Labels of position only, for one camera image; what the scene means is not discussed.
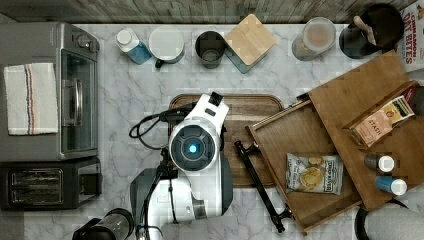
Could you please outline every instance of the snack bag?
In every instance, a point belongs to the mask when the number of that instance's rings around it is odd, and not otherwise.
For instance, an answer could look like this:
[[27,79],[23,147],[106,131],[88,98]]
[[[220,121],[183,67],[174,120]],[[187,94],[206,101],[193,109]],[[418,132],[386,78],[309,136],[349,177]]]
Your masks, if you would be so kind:
[[287,192],[333,193],[340,195],[343,162],[339,156],[298,157],[287,153]]

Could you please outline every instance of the striped towel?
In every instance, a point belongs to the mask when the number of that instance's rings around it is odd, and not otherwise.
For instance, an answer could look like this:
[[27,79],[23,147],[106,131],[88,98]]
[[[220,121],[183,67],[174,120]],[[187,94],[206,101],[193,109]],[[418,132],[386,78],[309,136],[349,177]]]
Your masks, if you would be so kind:
[[53,63],[4,69],[9,135],[58,132],[56,78]]

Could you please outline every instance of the toaster oven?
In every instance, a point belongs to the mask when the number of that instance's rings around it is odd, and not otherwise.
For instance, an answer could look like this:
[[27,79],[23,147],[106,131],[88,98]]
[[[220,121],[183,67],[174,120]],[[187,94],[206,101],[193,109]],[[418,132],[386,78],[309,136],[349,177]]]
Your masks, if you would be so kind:
[[0,71],[53,63],[58,133],[8,134],[6,89],[0,72],[0,162],[60,161],[97,155],[98,41],[67,23],[0,24]]

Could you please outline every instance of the small jar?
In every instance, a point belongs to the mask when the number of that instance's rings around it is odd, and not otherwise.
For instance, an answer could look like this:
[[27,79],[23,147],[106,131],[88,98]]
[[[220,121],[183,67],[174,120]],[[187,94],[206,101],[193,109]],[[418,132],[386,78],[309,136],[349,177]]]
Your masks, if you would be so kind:
[[402,179],[396,179],[388,176],[378,176],[375,179],[377,188],[397,196],[403,195],[408,189],[408,185]]
[[310,61],[330,49],[336,39],[336,27],[327,18],[309,20],[303,31],[294,39],[292,52],[300,61]]
[[131,28],[125,28],[116,35],[116,43],[122,52],[126,53],[135,63],[141,65],[149,60],[150,54],[147,46],[141,42]]
[[379,169],[382,172],[391,172],[395,167],[395,161],[390,156],[367,154],[364,163],[371,169]]

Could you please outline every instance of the white bottle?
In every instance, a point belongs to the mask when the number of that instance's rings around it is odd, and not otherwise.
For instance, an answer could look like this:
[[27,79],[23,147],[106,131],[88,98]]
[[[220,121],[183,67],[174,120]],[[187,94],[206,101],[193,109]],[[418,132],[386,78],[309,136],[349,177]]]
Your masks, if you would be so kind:
[[380,169],[382,172],[391,172],[395,167],[395,161],[391,156],[367,154],[365,156],[365,165],[372,169]]
[[152,57],[147,46],[138,39],[131,28],[121,30],[116,35],[116,42],[119,48],[137,64],[143,64]]

